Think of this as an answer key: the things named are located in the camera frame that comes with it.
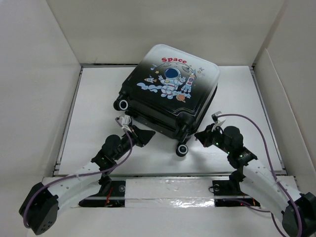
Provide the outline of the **black white space suitcase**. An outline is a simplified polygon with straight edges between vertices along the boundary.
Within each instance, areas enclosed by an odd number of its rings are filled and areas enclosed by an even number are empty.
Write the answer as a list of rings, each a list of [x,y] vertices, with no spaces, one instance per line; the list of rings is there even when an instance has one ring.
[[[176,154],[188,153],[215,96],[219,67],[166,44],[153,46],[124,80],[113,107],[178,141]]]

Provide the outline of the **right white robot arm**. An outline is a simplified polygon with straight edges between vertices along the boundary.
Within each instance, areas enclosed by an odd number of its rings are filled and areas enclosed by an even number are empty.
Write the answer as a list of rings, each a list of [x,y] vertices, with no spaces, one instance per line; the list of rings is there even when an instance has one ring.
[[[268,209],[290,237],[309,237],[316,232],[316,197],[302,193],[275,179],[272,172],[243,144],[243,135],[235,126],[225,129],[209,125],[195,134],[204,147],[216,146],[227,153],[235,171],[229,176],[233,194],[251,196]]]

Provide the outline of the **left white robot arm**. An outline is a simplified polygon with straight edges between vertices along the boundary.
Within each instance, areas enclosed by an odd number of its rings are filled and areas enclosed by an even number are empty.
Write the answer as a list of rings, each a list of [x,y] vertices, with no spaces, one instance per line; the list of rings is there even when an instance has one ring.
[[[122,136],[108,136],[95,157],[75,174],[46,185],[39,182],[32,186],[19,209],[27,229],[37,236],[46,232],[56,222],[62,205],[86,191],[91,183],[94,183],[93,190],[100,196],[110,191],[109,174],[119,167],[117,161],[124,163],[134,146],[146,146],[155,135],[155,131],[139,129],[135,125],[123,127],[122,130]]]

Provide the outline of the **aluminium mounting rail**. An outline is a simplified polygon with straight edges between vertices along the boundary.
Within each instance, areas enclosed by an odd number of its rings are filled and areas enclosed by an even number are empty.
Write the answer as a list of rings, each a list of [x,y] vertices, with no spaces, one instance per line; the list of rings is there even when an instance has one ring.
[[[168,200],[168,199],[199,199],[206,198],[210,192],[202,187],[203,177],[189,176],[141,176],[114,177],[112,180],[124,181],[124,198],[136,200]],[[51,184],[48,188],[52,195],[58,196],[59,204],[80,201],[92,197],[105,197],[109,177],[102,174],[69,175]]]

